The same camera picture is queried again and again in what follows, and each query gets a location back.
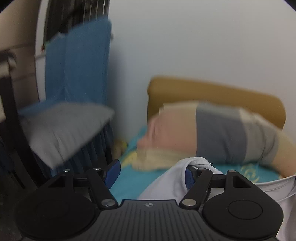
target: bed sheet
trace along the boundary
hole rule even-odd
[[[140,129],[139,133],[130,141],[127,150],[120,158],[122,162],[129,154],[134,152],[137,147],[137,141],[145,135],[147,127]],[[253,183],[270,182],[280,179],[280,175],[274,170],[260,166],[258,163],[249,163],[245,165],[213,165],[223,173],[233,169],[244,175]],[[121,173],[110,189],[113,196],[120,203],[123,199],[137,199],[137,197],[159,176],[165,173],[165,170],[155,171],[137,171],[131,165],[124,166]]]

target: gray blanket section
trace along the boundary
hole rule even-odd
[[[201,103],[196,109],[197,152],[215,164],[245,160],[247,136],[239,109]]]
[[[257,161],[261,165],[270,165],[279,148],[276,129],[255,118],[252,122],[244,122],[243,125],[247,135],[247,153],[244,163]]]
[[[85,146],[113,115],[103,105],[61,102],[21,123],[31,149],[53,169]]]

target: brown headboard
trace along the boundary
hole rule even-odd
[[[275,96],[234,88],[200,80],[156,76],[148,87],[148,119],[159,112],[164,103],[199,100],[214,104],[240,106],[262,115],[282,129],[286,112],[281,100]]]

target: chair leg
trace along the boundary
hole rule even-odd
[[[16,172],[13,170],[11,171],[11,173],[13,174],[13,176],[15,177],[15,179],[17,180],[17,182],[19,183],[19,185],[22,187],[22,189],[26,189],[25,185],[23,184],[23,182],[20,180],[20,178],[18,177],[18,175],[16,174]]]
[[[112,152],[111,152],[111,147],[107,147],[105,150],[105,157],[106,157],[106,161],[107,161],[107,165],[109,165],[112,161]]]

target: ribbed black surface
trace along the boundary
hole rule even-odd
[[[230,241],[210,229],[200,214],[177,206],[174,200],[125,200],[103,211],[93,226],[70,241]]]

